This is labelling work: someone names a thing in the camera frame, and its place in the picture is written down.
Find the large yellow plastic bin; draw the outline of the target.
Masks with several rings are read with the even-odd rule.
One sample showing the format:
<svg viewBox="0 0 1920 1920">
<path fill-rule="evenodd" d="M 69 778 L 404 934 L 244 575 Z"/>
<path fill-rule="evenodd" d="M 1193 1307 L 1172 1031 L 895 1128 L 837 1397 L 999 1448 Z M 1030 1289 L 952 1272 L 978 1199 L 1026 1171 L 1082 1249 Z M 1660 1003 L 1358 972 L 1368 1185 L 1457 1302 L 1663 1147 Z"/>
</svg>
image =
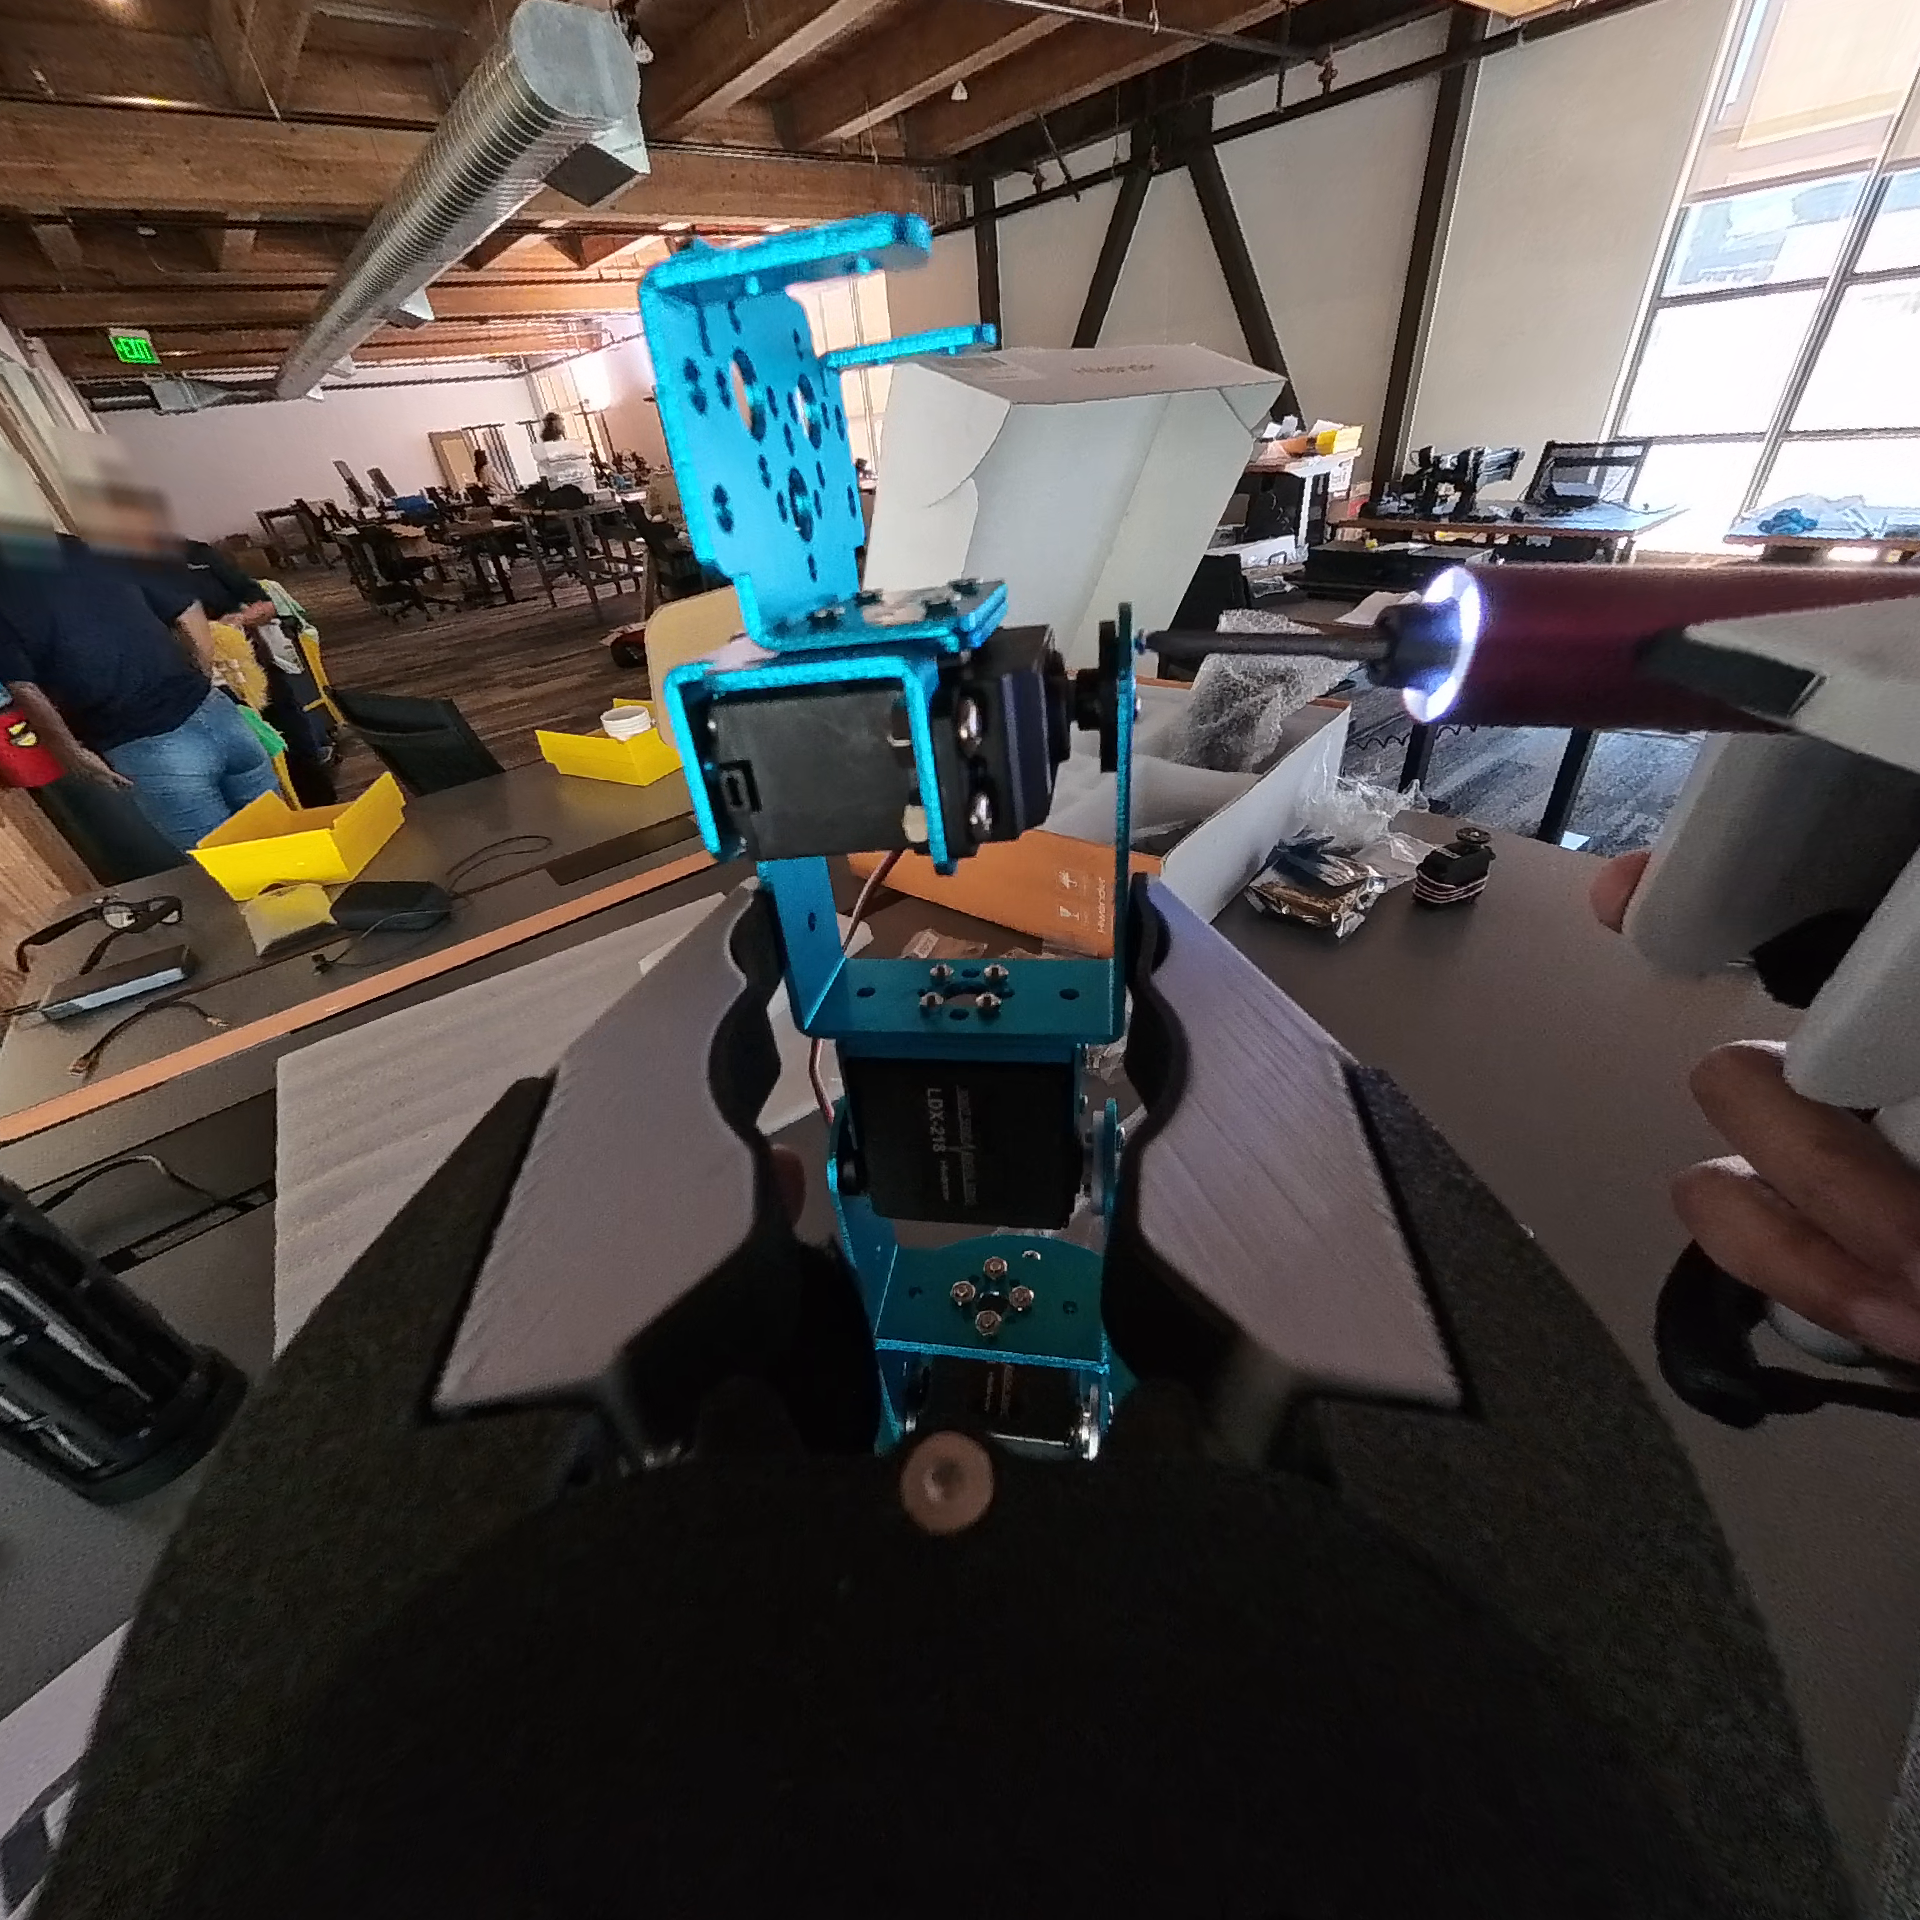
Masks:
<svg viewBox="0 0 1920 1920">
<path fill-rule="evenodd" d="M 405 792 L 386 772 L 352 801 L 296 808 L 269 792 L 208 831 L 189 857 L 233 902 L 353 881 L 404 825 Z"/>
</svg>

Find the blue toy robot arm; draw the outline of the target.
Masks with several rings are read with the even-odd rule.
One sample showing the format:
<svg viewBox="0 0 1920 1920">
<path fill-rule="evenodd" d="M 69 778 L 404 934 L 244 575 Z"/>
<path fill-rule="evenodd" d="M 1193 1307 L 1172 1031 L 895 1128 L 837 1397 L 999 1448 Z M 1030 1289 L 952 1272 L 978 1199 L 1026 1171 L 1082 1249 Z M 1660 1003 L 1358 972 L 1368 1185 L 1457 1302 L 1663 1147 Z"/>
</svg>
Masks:
<svg viewBox="0 0 1920 1920">
<path fill-rule="evenodd" d="M 771 900 L 789 1014 L 830 1043 L 828 1192 L 876 1342 L 879 1428 L 969 1424 L 1033 1460 L 1091 1460 L 1131 1383 L 1099 1315 L 1114 1102 L 1089 1054 L 1126 1021 L 1140 638 L 1120 604 L 1089 665 L 1017 628 L 1009 589 L 958 574 L 862 579 L 844 372 L 991 347 L 988 326 L 817 349 L 793 287 L 914 269 L 922 218 L 860 214 L 757 241 L 689 241 L 637 311 L 685 539 L 732 586 L 741 640 L 656 670 L 701 838 Z M 1043 825 L 1074 731 L 1114 786 L 1106 958 L 914 963 L 851 953 L 830 857 L 908 853 L 954 875 Z"/>
</svg>

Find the large window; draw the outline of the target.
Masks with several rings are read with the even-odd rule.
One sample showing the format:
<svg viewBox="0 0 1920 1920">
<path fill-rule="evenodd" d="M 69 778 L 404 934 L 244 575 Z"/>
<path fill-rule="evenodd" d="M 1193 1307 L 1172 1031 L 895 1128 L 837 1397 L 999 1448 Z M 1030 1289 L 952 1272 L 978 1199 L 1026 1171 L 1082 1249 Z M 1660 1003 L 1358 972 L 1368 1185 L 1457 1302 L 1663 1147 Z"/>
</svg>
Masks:
<svg viewBox="0 0 1920 1920">
<path fill-rule="evenodd" d="M 1646 557 L 1915 530 L 1918 6 L 1737 3 L 1609 419 Z"/>
</svg>

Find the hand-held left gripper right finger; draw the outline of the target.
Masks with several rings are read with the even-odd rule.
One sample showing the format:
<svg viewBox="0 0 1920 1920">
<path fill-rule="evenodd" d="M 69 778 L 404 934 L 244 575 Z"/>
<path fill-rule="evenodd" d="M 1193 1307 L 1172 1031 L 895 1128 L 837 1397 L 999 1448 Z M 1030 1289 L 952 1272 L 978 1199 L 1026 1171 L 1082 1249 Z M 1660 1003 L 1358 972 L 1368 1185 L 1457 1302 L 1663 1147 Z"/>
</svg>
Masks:
<svg viewBox="0 0 1920 1920">
<path fill-rule="evenodd" d="M 1262 1464 L 1307 1403 L 1451 1418 L 1463 1381 L 1356 1091 L 1356 1061 L 1163 881 L 1127 900 L 1102 1324 L 1181 1387 L 1215 1452 Z"/>
</svg>

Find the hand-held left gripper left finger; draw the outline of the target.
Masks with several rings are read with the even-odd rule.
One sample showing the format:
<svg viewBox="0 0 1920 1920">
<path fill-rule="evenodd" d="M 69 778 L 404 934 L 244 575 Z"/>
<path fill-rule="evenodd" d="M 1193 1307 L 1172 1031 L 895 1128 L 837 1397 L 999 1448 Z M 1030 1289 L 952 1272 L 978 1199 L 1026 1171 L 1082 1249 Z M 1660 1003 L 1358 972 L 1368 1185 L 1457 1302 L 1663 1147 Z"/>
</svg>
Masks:
<svg viewBox="0 0 1920 1920">
<path fill-rule="evenodd" d="M 450 1338 L 434 1411 L 585 1407 L 630 1464 L 755 1381 L 800 1441 L 866 1455 L 877 1358 L 846 1260 L 805 1244 L 759 1116 L 784 948 L 741 884 L 558 1059 Z"/>
</svg>

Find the bubble wrap bag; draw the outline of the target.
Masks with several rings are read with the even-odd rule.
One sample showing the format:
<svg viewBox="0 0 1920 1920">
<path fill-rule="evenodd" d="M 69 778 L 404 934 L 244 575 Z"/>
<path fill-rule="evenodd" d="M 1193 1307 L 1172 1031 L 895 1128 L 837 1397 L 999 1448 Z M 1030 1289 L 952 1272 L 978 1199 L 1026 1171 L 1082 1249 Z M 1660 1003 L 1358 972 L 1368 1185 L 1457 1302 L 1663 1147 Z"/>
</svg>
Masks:
<svg viewBox="0 0 1920 1920">
<path fill-rule="evenodd" d="M 1176 760 L 1215 774 L 1266 774 L 1285 752 L 1287 719 L 1329 694 L 1353 663 L 1321 651 L 1327 632 L 1283 611 L 1228 607 L 1215 613 L 1183 707 Z M 1240 640 L 1307 640 L 1305 651 L 1246 649 Z"/>
</svg>

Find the black eyeglasses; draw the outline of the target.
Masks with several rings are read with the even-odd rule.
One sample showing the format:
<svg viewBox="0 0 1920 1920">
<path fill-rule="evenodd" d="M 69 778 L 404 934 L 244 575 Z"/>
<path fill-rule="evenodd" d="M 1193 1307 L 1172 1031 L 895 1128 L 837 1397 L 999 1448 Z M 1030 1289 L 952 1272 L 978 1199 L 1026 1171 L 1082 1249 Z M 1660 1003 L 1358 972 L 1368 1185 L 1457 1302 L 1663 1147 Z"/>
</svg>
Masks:
<svg viewBox="0 0 1920 1920">
<path fill-rule="evenodd" d="M 120 937 L 176 927 L 182 924 L 182 913 L 183 903 L 173 893 L 156 893 L 145 897 L 120 897 L 110 893 L 98 895 L 86 902 L 79 909 L 28 931 L 12 948 L 12 969 L 26 974 L 30 969 L 30 955 L 36 950 L 47 948 L 82 927 L 96 926 L 102 929 L 98 939 L 86 958 L 74 968 L 77 974 L 87 974 L 99 965 Z"/>
</svg>

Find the wooden desk with equipment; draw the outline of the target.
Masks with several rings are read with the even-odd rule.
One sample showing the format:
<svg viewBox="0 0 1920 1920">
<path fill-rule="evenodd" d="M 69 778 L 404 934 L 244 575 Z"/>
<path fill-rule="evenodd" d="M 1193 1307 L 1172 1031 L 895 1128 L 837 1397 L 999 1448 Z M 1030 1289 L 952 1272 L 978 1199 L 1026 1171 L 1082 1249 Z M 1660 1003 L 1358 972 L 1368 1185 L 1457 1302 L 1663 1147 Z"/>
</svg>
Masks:
<svg viewBox="0 0 1920 1920">
<path fill-rule="evenodd" d="M 1516 443 L 1420 445 L 1340 526 L 1371 547 L 1448 545 L 1500 561 L 1626 564 L 1686 504 L 1646 504 L 1647 439 L 1548 441 L 1524 487 L 1500 493 L 1525 451 Z"/>
</svg>

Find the light plywood chair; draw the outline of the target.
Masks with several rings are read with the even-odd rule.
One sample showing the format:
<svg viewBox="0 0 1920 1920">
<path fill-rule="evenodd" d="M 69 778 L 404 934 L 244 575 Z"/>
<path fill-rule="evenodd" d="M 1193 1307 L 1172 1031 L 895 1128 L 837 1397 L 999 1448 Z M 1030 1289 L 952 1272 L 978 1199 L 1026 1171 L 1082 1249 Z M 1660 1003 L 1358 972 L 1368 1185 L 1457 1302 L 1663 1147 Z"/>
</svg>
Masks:
<svg viewBox="0 0 1920 1920">
<path fill-rule="evenodd" d="M 682 752 L 678 722 L 665 698 L 665 683 L 680 665 L 710 660 L 745 634 L 748 626 L 733 586 L 683 594 L 649 611 L 642 628 L 648 711 L 664 744 Z"/>
</svg>

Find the red electric screwdriver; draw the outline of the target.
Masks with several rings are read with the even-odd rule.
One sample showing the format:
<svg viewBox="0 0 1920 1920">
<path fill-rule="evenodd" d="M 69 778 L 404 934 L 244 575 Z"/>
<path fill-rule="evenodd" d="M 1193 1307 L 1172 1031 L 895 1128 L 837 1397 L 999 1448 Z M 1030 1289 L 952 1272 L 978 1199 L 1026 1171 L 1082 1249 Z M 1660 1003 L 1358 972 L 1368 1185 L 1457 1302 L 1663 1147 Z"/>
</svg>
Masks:
<svg viewBox="0 0 1920 1920">
<path fill-rule="evenodd" d="M 1203 629 L 1141 635 L 1163 670 L 1212 656 L 1333 660 L 1399 696 L 1420 723 L 1596 731 L 1781 731 L 1822 670 L 1709 660 L 1699 629 L 1772 616 L 1829 619 L 1890 601 L 1915 638 L 1915 568 L 1448 566 L 1340 616 L 1307 601 L 1230 607 Z"/>
</svg>

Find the white orange cardboard box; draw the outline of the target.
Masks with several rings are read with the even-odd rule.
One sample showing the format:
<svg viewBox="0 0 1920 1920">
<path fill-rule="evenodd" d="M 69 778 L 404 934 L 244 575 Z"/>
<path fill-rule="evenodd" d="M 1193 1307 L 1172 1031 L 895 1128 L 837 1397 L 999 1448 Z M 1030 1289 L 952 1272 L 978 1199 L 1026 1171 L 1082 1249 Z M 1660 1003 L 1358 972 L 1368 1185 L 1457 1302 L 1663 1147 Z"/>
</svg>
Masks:
<svg viewBox="0 0 1920 1920">
<path fill-rule="evenodd" d="M 1096 660 L 1120 606 L 1170 629 L 1275 400 L 1280 372 L 1201 346 L 1002 347 L 890 377 L 864 583 L 1002 582 L 1009 626 Z M 1189 683 L 1149 683 L 1131 747 L 1131 842 L 1215 919 L 1336 780 L 1345 711 L 1316 698 L 1264 774 L 1178 760 Z"/>
</svg>

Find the beige pouch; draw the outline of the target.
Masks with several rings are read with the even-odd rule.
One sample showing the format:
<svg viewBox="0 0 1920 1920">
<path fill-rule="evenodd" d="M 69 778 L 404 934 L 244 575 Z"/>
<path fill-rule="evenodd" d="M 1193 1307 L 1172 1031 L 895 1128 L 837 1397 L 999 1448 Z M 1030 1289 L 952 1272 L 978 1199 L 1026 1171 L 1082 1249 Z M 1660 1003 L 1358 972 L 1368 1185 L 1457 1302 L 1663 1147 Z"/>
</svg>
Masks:
<svg viewBox="0 0 1920 1920">
<path fill-rule="evenodd" d="M 342 926 L 326 885 L 280 881 L 238 903 L 251 951 L 271 959 L 340 937 Z"/>
</svg>

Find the capped silver spiral duct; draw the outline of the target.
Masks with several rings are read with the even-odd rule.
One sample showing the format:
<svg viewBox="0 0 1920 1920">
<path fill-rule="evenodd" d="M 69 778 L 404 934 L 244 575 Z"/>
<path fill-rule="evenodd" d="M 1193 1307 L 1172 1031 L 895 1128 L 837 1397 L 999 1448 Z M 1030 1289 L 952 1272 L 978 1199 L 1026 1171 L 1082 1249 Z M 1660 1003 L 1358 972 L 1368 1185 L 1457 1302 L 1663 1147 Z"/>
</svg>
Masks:
<svg viewBox="0 0 1920 1920">
<path fill-rule="evenodd" d="M 271 396 L 313 393 L 386 326 L 429 323 L 428 287 L 544 190 L 597 209 L 643 177 L 651 60 L 616 11 L 520 3 L 359 233 Z"/>
</svg>

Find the small yellow plastic bin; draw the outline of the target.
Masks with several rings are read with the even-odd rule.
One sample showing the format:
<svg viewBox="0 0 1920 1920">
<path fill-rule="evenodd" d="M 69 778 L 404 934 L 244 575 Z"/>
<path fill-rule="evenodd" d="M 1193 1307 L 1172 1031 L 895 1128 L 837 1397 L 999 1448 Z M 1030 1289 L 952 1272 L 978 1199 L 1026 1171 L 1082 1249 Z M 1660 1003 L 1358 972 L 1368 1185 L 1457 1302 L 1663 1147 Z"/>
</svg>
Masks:
<svg viewBox="0 0 1920 1920">
<path fill-rule="evenodd" d="M 657 727 L 636 731 L 534 731 L 540 757 L 561 778 L 649 787 L 680 776 L 682 757 Z"/>
</svg>

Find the row of wooden desks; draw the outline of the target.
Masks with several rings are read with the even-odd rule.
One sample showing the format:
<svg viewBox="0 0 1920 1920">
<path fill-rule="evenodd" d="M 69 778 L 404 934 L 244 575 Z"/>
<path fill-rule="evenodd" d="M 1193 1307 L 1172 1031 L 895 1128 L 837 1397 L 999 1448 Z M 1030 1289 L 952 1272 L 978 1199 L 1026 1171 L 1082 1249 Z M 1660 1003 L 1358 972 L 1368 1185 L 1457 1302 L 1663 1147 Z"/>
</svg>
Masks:
<svg viewBox="0 0 1920 1920">
<path fill-rule="evenodd" d="M 294 498 L 254 519 L 262 557 L 342 564 L 371 611 L 400 619 L 513 606 L 520 574 L 547 606 L 580 587 L 592 610 L 636 595 L 642 611 L 703 586 L 668 468 L 611 443 L 593 409 L 547 411 L 510 451 L 502 425 L 434 433 L 441 481 L 418 491 L 337 462 L 347 499 Z"/>
</svg>

